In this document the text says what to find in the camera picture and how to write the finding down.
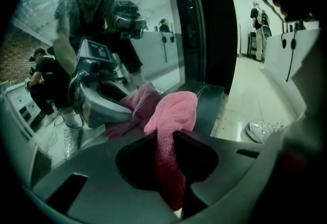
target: brick wall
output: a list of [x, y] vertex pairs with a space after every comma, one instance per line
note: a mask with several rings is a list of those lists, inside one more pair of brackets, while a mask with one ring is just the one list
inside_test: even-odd
[[35, 63], [30, 62], [35, 48], [49, 46], [35, 37], [23, 32], [14, 25], [9, 25], [8, 33], [0, 45], [0, 82], [14, 81], [15, 84], [30, 78], [31, 67]]

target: khaki pants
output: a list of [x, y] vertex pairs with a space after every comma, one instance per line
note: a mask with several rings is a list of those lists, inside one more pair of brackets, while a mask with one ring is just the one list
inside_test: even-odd
[[255, 31], [256, 33], [256, 59], [261, 61], [262, 52], [264, 54], [264, 59], [266, 58], [266, 45], [267, 40], [264, 36], [262, 27]]

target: backpack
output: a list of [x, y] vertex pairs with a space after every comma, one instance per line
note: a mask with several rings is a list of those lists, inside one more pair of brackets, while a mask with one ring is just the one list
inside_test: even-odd
[[260, 8], [257, 8], [257, 10], [258, 10], [258, 16], [256, 19], [258, 20], [258, 23], [261, 24], [262, 26], [269, 26], [270, 20], [266, 11], [261, 10]]

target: red cloth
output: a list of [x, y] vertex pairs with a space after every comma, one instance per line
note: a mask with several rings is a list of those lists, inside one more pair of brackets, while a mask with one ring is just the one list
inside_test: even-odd
[[108, 139], [122, 137], [128, 131], [140, 126], [142, 129], [153, 115], [160, 101], [160, 95], [151, 83], [144, 83], [139, 90], [123, 98], [119, 103], [133, 111], [132, 121], [124, 123], [106, 124]]
[[197, 104], [192, 92], [169, 94], [160, 101], [144, 128], [147, 133], [157, 130], [155, 175], [162, 198], [174, 211], [183, 205], [185, 176], [177, 165], [173, 133], [193, 129]]

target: tile floor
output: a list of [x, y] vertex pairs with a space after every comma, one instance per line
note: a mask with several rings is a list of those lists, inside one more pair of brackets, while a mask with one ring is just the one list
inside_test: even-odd
[[294, 110], [276, 82], [264, 73], [264, 64], [246, 57], [237, 58], [233, 84], [220, 130], [216, 137], [251, 142], [245, 126], [251, 120], [289, 125]]

